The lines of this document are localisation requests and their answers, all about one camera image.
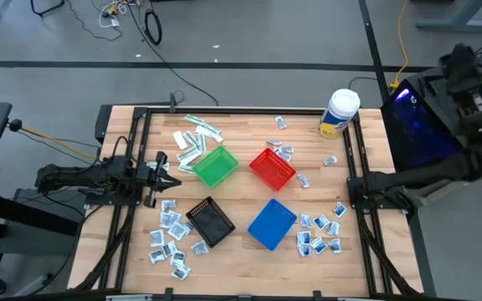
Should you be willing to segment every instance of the gray floor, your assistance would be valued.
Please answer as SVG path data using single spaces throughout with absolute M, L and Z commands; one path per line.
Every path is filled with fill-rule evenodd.
M 42 9 L 58 1 L 36 3 Z M 115 36 L 112 29 L 99 28 L 98 12 L 89 1 L 72 3 L 87 28 L 97 35 Z M 396 24 L 403 1 L 368 0 L 367 4 L 382 63 L 400 66 L 403 56 Z M 415 18 L 450 16 L 463 4 L 409 3 L 402 31 L 411 66 L 434 66 L 459 42 L 474 48 L 482 44 L 482 33 L 434 33 L 414 27 Z M 157 49 L 168 61 L 372 64 L 357 1 L 193 0 L 155 7 L 165 34 Z M 477 18 L 482 18 L 482 9 Z M 0 61 L 159 61 L 141 41 L 131 16 L 119 19 L 123 36 L 110 43 L 83 31 L 68 4 L 41 19 L 30 12 L 28 0 L 12 0 L 0 22 Z M 374 76 L 314 70 L 178 72 L 212 93 L 221 105 L 302 107 L 323 106 L 332 91 L 346 87 L 352 77 Z M 386 74 L 387 82 L 394 76 Z M 0 101 L 13 104 L 11 118 L 54 136 L 91 143 L 100 105 L 165 100 L 176 89 L 185 92 L 184 105 L 212 104 L 167 69 L 0 68 Z M 380 106 L 374 81 L 359 80 L 353 89 L 365 107 Z M 32 187 L 37 169 L 52 162 L 83 165 L 5 132 L 0 143 L 0 195 Z M 422 209 L 419 216 L 438 296 L 482 300 L 482 181 Z M 4 258 L 0 276 L 9 281 L 9 291 L 15 291 L 26 279 L 54 272 L 63 259 Z M 62 289 L 68 275 L 69 269 L 52 289 Z

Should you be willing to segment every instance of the desk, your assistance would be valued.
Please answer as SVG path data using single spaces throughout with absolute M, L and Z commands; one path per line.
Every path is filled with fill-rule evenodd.
M 132 112 L 132 106 L 113 107 L 102 156 L 110 156 L 116 138 L 128 134 Z M 179 281 L 171 277 L 172 267 L 168 263 L 150 264 L 148 253 L 155 248 L 149 247 L 148 232 L 159 229 L 160 209 L 139 206 L 133 223 L 123 293 L 163 293 L 169 287 L 174 288 L 176 294 L 311 296 L 312 291 L 320 290 L 323 296 L 367 296 L 359 232 L 346 189 L 349 172 L 343 139 L 322 138 L 316 129 L 320 116 L 314 115 L 285 116 L 288 126 L 285 130 L 278 129 L 273 115 L 195 115 L 223 130 L 223 145 L 239 161 L 239 167 L 215 189 L 206 188 L 197 176 L 177 169 L 176 154 L 182 150 L 178 149 L 172 133 L 194 131 L 195 125 L 183 120 L 184 114 L 154 114 L 146 160 L 153 161 L 157 151 L 165 151 L 171 164 L 169 174 L 183 182 L 179 187 L 157 194 L 157 200 L 176 199 L 176 211 L 184 214 L 206 196 L 212 196 L 236 230 L 206 255 L 195 256 L 190 249 L 192 244 L 201 240 L 196 231 L 177 242 L 178 248 L 187 253 L 186 265 L 192 268 L 186 280 Z M 373 171 L 393 171 L 380 111 L 362 110 L 360 116 L 370 167 Z M 267 146 L 266 140 L 282 140 L 284 145 L 295 148 L 290 164 L 297 172 L 306 175 L 309 188 L 303 189 L 294 178 L 282 191 L 275 192 L 252 173 L 249 163 Z M 208 151 L 217 145 L 208 139 Z M 117 149 L 118 154 L 124 151 L 124 147 Z M 336 155 L 338 162 L 323 166 L 323 159 L 330 154 Z M 339 221 L 342 253 L 326 250 L 311 258 L 300 258 L 296 250 L 296 233 L 304 228 L 300 227 L 299 220 L 275 251 L 265 249 L 247 233 L 247 228 L 272 197 L 296 214 L 307 213 L 313 218 L 324 213 L 332 221 Z M 331 211 L 337 201 L 349 207 L 339 220 Z M 100 209 L 83 226 L 69 280 L 70 288 L 83 281 L 105 251 L 112 210 L 112 207 Z M 390 209 L 380 210 L 379 215 L 387 255 L 409 284 L 422 291 L 407 218 L 400 211 Z M 329 239 L 329 235 L 313 225 L 311 232 L 312 236 Z M 166 234 L 166 241 L 171 239 Z M 377 290 L 381 292 L 381 273 L 376 259 L 373 266 Z M 108 287 L 113 285 L 114 270 L 111 269 Z

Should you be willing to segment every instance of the black basket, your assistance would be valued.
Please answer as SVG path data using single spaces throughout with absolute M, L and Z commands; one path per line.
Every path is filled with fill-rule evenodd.
M 230 219 L 210 197 L 206 197 L 186 214 L 209 247 L 215 247 L 235 230 Z

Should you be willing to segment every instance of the blue basket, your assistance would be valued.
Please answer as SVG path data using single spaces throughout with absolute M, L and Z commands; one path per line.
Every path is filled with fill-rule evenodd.
M 249 233 L 269 250 L 274 251 L 297 216 L 276 199 L 271 199 L 250 224 Z

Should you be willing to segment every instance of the yellow label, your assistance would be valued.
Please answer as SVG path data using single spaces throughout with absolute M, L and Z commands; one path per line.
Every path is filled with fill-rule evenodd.
M 340 135 L 340 130 L 337 130 L 336 125 L 320 123 L 319 133 L 325 138 L 335 139 Z

